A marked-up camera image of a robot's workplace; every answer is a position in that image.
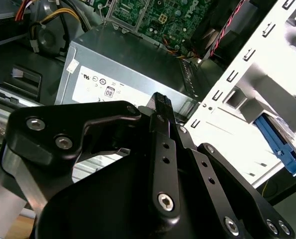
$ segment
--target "red and black cable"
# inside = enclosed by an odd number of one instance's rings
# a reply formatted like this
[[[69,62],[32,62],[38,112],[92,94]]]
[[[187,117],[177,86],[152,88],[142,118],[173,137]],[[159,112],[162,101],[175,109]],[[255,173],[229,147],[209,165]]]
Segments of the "red and black cable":
[[[221,39],[223,38],[224,36],[224,33],[225,31],[227,30],[228,26],[231,24],[232,22],[232,19],[234,18],[234,16],[238,13],[238,11],[240,10],[240,8],[242,7],[243,3],[245,2],[246,0],[241,0],[239,2],[239,4],[237,5],[237,7],[234,9],[234,11],[232,12],[232,14],[230,15],[227,23],[225,24],[225,26],[222,28],[222,31],[220,33],[220,36],[219,38],[217,39],[216,43],[214,44],[214,46],[212,47],[212,50],[210,51],[210,56],[213,56],[214,54],[214,51],[218,48],[219,46],[219,43],[221,41]]]

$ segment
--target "wire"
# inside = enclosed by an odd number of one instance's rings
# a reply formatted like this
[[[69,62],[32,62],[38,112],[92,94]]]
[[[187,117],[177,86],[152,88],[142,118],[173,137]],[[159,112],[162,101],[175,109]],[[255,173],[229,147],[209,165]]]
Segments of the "wire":
[[[195,57],[194,51],[190,51],[188,55],[183,55],[179,50],[173,49],[169,46],[169,43],[166,39],[166,35],[163,36],[162,41],[166,47],[167,52],[169,52],[172,56],[178,58],[178,59],[191,59]]]
[[[63,8],[63,5],[61,3],[59,3],[59,5],[56,5],[57,6],[57,9],[61,9]],[[64,40],[65,40],[65,45],[64,45],[64,48],[60,48],[60,51],[61,52],[67,52],[68,51],[68,48],[69,48],[69,42],[70,42],[70,38],[69,38],[69,30],[68,30],[68,26],[67,26],[67,23],[66,23],[66,20],[64,18],[64,15],[61,14],[60,16],[60,21],[63,25],[63,29],[64,29]]]
[[[264,188],[262,190],[262,197],[264,197],[264,192],[266,191],[267,185],[268,185],[269,180],[267,180],[266,184],[264,185]]]
[[[51,13],[50,15],[48,15],[47,17],[45,17],[42,21],[35,22],[30,26],[31,39],[32,40],[35,39],[35,30],[38,25],[48,24],[49,22],[51,22],[52,20],[54,20],[56,17],[58,17],[60,14],[63,14],[63,13],[68,13],[68,14],[72,15],[73,17],[75,17],[79,21],[78,16],[75,14],[75,12],[73,12],[73,10],[71,10],[69,8],[60,8],[60,9],[56,10],[55,12]]]
[[[232,14],[230,15],[227,23],[225,24],[225,26],[222,28],[221,30],[221,34],[219,36],[219,38],[217,39],[216,43],[214,44],[214,46],[212,47],[212,50],[210,51],[210,56],[213,56],[214,54],[214,51],[218,48],[219,46],[219,43],[221,41],[221,39],[224,37],[224,33],[225,31],[227,30],[228,26],[231,24],[232,22],[232,19],[234,18],[234,16],[238,13],[238,11],[240,10],[240,8],[242,7],[243,3],[245,2],[246,0],[241,0],[239,2],[239,4],[237,5],[237,7],[234,9],[234,11],[232,12]]]
[[[91,29],[88,20],[81,15],[79,8],[76,6],[76,4],[72,1],[72,0],[62,0],[62,2],[64,2],[65,4],[67,4],[71,9],[74,10],[74,12],[77,14],[81,25],[82,25],[82,29],[84,32],[87,32]]]
[[[22,18],[22,13],[24,15],[24,12],[25,12],[25,6],[27,4],[29,0],[23,0],[21,5],[19,6],[19,9],[17,11],[17,14],[15,16],[15,21],[19,21],[21,18]]]

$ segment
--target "blue plastic tab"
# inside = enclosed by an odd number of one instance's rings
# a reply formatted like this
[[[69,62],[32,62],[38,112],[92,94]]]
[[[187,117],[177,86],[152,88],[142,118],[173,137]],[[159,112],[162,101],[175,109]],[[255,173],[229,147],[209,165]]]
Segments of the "blue plastic tab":
[[[296,159],[291,154],[293,151],[292,147],[288,143],[282,143],[279,136],[274,132],[263,116],[257,118],[254,124],[259,128],[276,157],[282,161],[285,168],[293,176],[296,176]]]

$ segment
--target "connector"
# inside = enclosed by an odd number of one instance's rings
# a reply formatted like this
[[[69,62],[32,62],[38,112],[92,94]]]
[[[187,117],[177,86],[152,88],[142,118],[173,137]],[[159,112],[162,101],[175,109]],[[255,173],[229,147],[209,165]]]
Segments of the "connector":
[[[30,46],[33,48],[34,53],[39,52],[37,40],[30,40]]]

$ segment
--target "white sticker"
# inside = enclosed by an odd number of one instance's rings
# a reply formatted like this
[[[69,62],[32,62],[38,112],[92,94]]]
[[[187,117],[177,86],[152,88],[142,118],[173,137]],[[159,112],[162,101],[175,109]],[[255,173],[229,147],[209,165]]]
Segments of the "white sticker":
[[[68,65],[68,67],[67,67],[66,70],[67,70],[70,74],[73,74],[74,71],[76,70],[76,68],[77,68],[78,65],[79,65],[79,62],[76,61],[75,59],[73,59],[73,60],[69,63],[69,65]]]
[[[134,106],[145,106],[151,96],[112,78],[81,66],[73,93],[80,103],[128,101]]]

